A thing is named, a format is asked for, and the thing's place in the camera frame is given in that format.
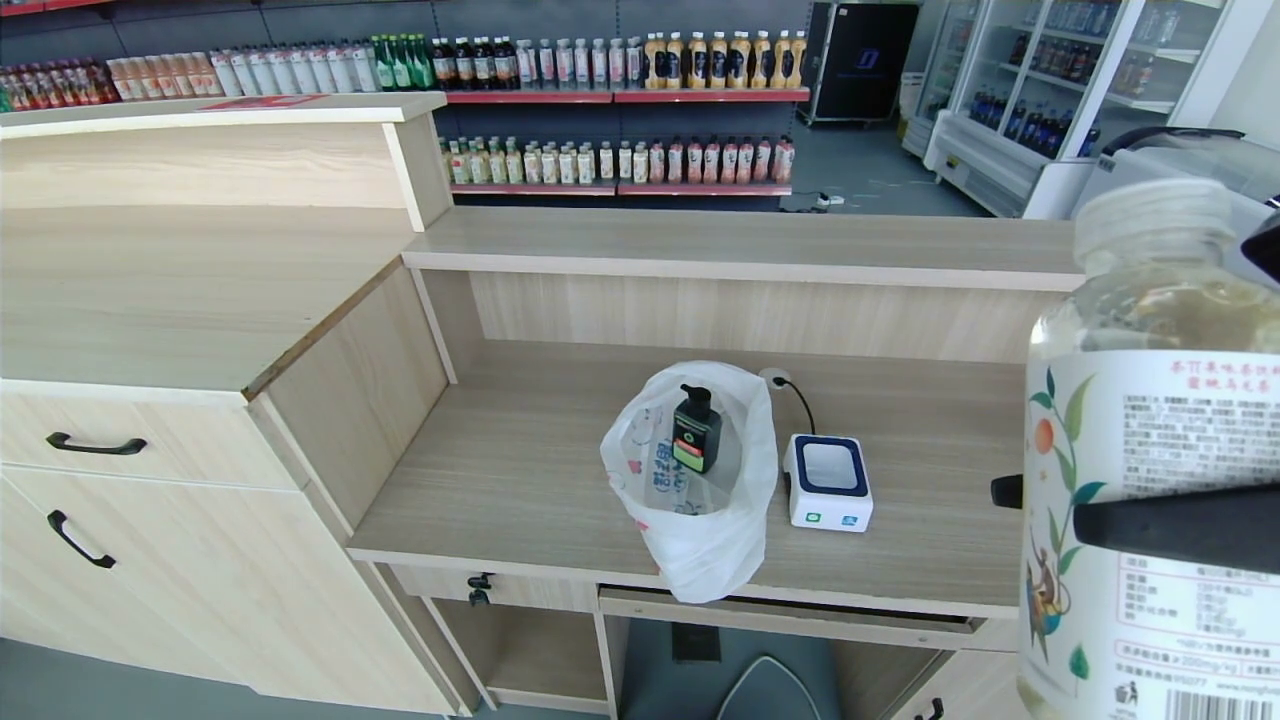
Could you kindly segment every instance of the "wooden countertop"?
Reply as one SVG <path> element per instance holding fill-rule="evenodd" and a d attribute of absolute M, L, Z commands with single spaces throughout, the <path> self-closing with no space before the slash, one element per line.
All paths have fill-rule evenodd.
<path fill-rule="evenodd" d="M 865 534 L 791 527 L 780 487 L 764 565 L 736 594 L 1014 618 L 1021 515 L 991 478 L 1023 462 L 1015 365 L 485 342 L 445 389 L 348 543 L 353 557 L 662 587 L 599 443 L 645 379 L 694 357 L 786 368 L 818 430 L 863 442 Z M 780 441 L 806 429 L 773 395 Z"/>
<path fill-rule="evenodd" d="M 243 391 L 404 247 L 403 210 L 0 218 L 5 380 Z"/>
<path fill-rule="evenodd" d="M 411 268 L 1071 291 L 1070 222 L 453 208 Z"/>
<path fill-rule="evenodd" d="M 293 95 L 262 106 L 266 101 L 201 97 L 5 113 L 0 115 L 0 140 L 180 127 L 403 123 L 445 104 L 443 92 Z"/>

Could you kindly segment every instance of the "jar label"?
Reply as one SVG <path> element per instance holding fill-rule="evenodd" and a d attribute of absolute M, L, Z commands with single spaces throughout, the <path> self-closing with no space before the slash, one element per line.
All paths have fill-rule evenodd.
<path fill-rule="evenodd" d="M 1280 577 L 1083 546 L 1091 502 L 1280 475 L 1280 356 L 1027 364 L 1021 675 L 1064 717 L 1272 717 Z"/>

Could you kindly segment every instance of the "drawer handle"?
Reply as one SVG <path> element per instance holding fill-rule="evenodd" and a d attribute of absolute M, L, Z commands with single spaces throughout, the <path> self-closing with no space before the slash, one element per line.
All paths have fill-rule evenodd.
<path fill-rule="evenodd" d="M 928 717 L 916 715 L 915 720 L 942 720 L 942 698 L 933 698 L 933 715 L 929 715 Z"/>
<path fill-rule="evenodd" d="M 63 528 L 63 525 L 65 524 L 67 524 L 67 514 L 63 512 L 61 510 L 54 510 L 52 512 L 49 514 L 49 527 L 52 528 L 55 533 L 58 533 L 58 537 L 67 541 L 67 544 L 72 546 L 72 550 L 78 552 L 81 557 L 88 560 L 90 562 L 97 565 L 99 568 L 102 568 L 104 570 L 110 570 L 111 566 L 115 565 L 115 559 L 111 557 L 110 555 L 102 555 L 102 557 L 93 557 L 92 555 L 84 552 L 84 548 L 77 544 L 76 541 L 73 541 L 72 537 L 67 534 L 67 530 Z"/>
<path fill-rule="evenodd" d="M 96 455 L 137 455 L 142 452 L 142 448 L 147 446 L 147 441 L 136 437 L 129 442 L 118 447 L 88 447 L 83 445 L 69 445 L 67 441 L 72 439 L 72 436 L 67 433 L 54 433 L 45 438 L 45 442 L 54 446 L 54 450 L 65 450 L 67 452 L 92 452 Z"/>

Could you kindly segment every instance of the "glass door refrigerator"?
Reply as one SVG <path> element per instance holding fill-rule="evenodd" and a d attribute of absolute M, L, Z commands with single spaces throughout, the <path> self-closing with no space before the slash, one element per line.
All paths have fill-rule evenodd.
<path fill-rule="evenodd" d="M 956 81 L 960 79 L 965 51 L 972 46 L 970 40 L 977 29 L 983 1 L 950 0 L 942 14 L 942 22 L 938 23 L 933 51 L 924 68 L 920 100 L 911 109 L 911 115 L 906 120 L 906 135 L 902 137 L 902 147 L 916 158 L 924 158 L 938 111 L 951 105 L 951 95 Z"/>
<path fill-rule="evenodd" d="M 1272 0 L 988 0 L 924 164 L 991 213 L 1070 215 L 1094 158 L 1204 127 Z"/>

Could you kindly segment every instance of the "plastic bag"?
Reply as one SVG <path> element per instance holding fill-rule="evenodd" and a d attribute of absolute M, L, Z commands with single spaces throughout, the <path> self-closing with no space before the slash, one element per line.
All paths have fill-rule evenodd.
<path fill-rule="evenodd" d="M 705 474 L 671 454 L 682 383 L 712 391 L 721 443 Z M 723 363 L 680 363 L 649 378 L 600 443 L 609 484 L 640 527 L 681 602 L 710 602 L 745 584 L 764 561 L 777 486 L 773 404 L 763 378 Z"/>

